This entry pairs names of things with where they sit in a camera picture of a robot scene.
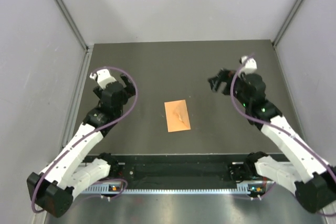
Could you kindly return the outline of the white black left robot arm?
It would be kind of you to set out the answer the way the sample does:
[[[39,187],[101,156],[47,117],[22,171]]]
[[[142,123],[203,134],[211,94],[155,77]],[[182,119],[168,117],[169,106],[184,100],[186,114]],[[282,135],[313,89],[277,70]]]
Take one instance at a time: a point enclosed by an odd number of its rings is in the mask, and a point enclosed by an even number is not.
[[[59,218],[88,187],[103,178],[117,178],[117,162],[107,153],[100,154],[87,167],[77,169],[93,147],[128,115],[128,112],[123,111],[128,100],[137,97],[137,87],[132,78],[125,73],[120,77],[121,82],[108,69],[90,75],[97,83],[93,91],[99,99],[98,104],[87,113],[77,132],[58,156],[41,172],[32,172],[26,180],[34,213],[46,211]]]

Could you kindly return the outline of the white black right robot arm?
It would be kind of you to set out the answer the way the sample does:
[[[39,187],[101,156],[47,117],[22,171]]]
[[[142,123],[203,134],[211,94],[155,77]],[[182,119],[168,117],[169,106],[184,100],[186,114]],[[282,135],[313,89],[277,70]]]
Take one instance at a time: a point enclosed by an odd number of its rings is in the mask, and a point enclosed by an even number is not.
[[[317,155],[292,129],[282,112],[266,98],[266,85],[260,75],[221,69],[208,78],[213,92],[225,83],[223,95],[231,96],[243,107],[243,116],[268,137],[291,163],[274,160],[264,152],[247,155],[245,174],[256,180],[265,177],[290,191],[300,205],[316,213],[335,202],[335,167]]]

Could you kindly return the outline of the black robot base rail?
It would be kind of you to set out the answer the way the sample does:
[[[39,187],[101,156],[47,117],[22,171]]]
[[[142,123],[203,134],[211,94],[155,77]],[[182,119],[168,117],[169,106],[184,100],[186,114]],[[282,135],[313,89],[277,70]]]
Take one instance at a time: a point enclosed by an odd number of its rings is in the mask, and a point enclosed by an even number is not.
[[[249,154],[101,154],[111,163],[109,177],[135,188],[232,187],[260,177],[246,165]]]

